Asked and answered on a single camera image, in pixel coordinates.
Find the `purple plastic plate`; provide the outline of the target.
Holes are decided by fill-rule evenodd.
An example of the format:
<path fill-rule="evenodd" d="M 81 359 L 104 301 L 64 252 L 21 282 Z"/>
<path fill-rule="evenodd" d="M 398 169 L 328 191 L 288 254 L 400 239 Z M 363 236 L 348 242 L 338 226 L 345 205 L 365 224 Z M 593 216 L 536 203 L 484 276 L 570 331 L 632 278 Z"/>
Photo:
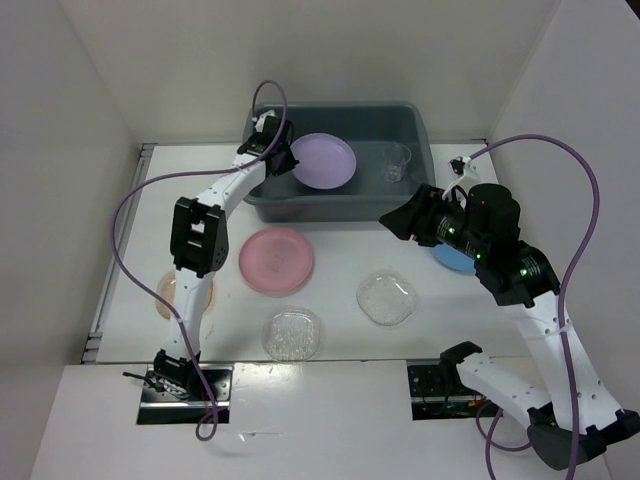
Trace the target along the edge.
<path fill-rule="evenodd" d="M 293 175 L 307 187 L 332 190 L 346 185 L 355 175 L 357 160 L 353 149 L 334 135 L 304 135 L 292 143 L 291 150 L 299 161 Z"/>

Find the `blue plastic plate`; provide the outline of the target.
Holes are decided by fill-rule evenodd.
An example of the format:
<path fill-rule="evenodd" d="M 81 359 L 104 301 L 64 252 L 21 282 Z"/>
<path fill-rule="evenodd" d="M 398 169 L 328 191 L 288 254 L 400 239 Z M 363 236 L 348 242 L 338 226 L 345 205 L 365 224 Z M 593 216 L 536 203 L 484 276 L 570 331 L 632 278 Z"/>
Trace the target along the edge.
<path fill-rule="evenodd" d="M 443 267 L 461 275 L 474 275 L 474 261 L 452 247 L 440 244 L 431 249 L 434 259 Z"/>

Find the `clear glass cup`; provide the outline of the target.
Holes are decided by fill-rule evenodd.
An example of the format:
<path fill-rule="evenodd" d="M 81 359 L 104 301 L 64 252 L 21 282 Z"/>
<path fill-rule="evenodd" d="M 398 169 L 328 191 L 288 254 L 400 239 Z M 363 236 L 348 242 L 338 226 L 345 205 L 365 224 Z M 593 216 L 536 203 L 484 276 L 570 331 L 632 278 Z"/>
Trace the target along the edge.
<path fill-rule="evenodd" d="M 390 183 L 400 182 L 407 171 L 412 159 L 410 148 L 401 143 L 389 143 L 383 149 L 383 162 L 381 174 L 385 181 Z"/>

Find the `clear textured glass plate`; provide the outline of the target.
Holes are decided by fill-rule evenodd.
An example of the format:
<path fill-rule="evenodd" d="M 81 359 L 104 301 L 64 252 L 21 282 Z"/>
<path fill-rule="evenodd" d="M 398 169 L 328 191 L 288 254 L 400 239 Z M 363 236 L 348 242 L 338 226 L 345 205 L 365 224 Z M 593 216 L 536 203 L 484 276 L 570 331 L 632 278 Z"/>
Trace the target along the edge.
<path fill-rule="evenodd" d="M 356 301 L 371 322 L 385 328 L 403 323 L 418 304 L 413 286 L 392 271 L 378 271 L 365 278 L 356 290 Z"/>

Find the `pink plastic plate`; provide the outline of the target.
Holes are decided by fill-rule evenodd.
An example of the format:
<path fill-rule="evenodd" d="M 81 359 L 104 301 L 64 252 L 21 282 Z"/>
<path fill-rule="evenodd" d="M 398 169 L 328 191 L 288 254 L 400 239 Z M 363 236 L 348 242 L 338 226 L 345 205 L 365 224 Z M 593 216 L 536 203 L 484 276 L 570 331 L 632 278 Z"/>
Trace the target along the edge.
<path fill-rule="evenodd" d="M 312 273 L 314 252 L 309 240 L 286 227 L 269 227 L 251 235 L 240 249 L 239 271 L 254 290 L 285 295 L 302 286 Z"/>

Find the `clear glass square plate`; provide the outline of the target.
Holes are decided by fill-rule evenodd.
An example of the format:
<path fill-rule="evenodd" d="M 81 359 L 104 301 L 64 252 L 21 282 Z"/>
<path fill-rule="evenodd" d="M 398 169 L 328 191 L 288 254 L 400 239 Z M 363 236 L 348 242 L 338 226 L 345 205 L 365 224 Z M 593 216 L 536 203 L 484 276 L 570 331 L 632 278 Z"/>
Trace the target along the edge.
<path fill-rule="evenodd" d="M 322 321 L 306 308 L 287 307 L 275 311 L 263 325 L 263 349 L 277 362 L 308 361 L 320 351 L 322 340 Z"/>

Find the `amber glass square plate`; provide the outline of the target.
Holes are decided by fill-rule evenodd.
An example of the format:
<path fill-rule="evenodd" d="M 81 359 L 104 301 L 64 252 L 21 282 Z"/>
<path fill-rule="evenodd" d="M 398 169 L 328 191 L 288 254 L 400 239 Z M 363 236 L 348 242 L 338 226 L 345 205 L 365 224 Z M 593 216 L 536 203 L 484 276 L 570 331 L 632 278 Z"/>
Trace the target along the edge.
<path fill-rule="evenodd" d="M 156 293 L 166 302 L 173 304 L 175 298 L 176 278 L 175 272 L 167 272 L 159 281 L 156 289 Z M 209 282 L 204 311 L 207 312 L 213 308 L 215 303 L 215 283 L 213 280 Z M 165 320 L 171 318 L 171 312 L 169 308 L 159 300 L 155 301 L 155 308 L 158 314 Z"/>

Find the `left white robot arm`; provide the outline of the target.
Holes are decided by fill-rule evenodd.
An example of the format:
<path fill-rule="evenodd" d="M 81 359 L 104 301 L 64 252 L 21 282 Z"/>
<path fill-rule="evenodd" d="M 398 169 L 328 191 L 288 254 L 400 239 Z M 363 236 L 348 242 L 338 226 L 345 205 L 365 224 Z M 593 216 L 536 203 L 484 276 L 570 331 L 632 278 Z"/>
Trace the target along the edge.
<path fill-rule="evenodd" d="M 295 168 L 292 123 L 269 110 L 254 120 L 255 131 L 237 150 L 230 172 L 194 198 L 174 206 L 170 253 L 175 266 L 173 310 L 168 336 L 154 359 L 154 373 L 180 400 L 204 389 L 196 371 L 200 330 L 209 288 L 225 264 L 230 242 L 228 220 L 235 208 L 270 175 Z"/>

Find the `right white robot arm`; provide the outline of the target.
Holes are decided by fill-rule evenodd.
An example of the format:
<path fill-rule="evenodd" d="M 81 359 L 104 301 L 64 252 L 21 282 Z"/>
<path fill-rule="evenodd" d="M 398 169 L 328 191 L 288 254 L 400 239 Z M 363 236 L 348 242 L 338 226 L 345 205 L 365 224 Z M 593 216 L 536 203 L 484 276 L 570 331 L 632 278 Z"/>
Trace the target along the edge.
<path fill-rule="evenodd" d="M 520 238 L 520 206 L 497 184 L 473 186 L 464 202 L 421 185 L 407 203 L 382 215 L 400 240 L 447 245 L 474 262 L 475 276 L 525 340 L 542 388 L 503 369 L 466 341 L 441 353 L 439 382 L 449 393 L 473 390 L 526 430 L 537 456 L 573 475 L 577 466 L 639 432 L 637 412 L 623 408 L 593 368 L 546 256 Z"/>

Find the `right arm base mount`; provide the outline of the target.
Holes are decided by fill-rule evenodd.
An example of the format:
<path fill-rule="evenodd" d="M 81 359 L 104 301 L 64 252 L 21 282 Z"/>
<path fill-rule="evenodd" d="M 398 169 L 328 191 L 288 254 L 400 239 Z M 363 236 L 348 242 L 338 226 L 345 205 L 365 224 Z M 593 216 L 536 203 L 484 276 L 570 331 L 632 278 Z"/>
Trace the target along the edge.
<path fill-rule="evenodd" d="M 477 391 L 446 379 L 436 359 L 408 360 L 406 373 L 413 421 L 493 417 L 497 407 Z"/>

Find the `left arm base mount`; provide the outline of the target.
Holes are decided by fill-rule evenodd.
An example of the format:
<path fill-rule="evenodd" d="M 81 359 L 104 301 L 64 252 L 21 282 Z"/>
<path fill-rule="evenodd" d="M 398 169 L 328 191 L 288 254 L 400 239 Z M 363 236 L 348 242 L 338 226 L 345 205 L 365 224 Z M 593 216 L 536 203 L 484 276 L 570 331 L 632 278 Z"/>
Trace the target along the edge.
<path fill-rule="evenodd" d="M 206 364 L 201 366 L 218 406 L 218 423 L 228 424 L 230 417 L 232 365 Z M 141 387 L 137 414 L 138 425 L 193 424 L 212 410 L 211 401 L 199 379 L 193 391 L 170 387 L 154 373 L 151 365 L 144 374 L 123 372 Z"/>

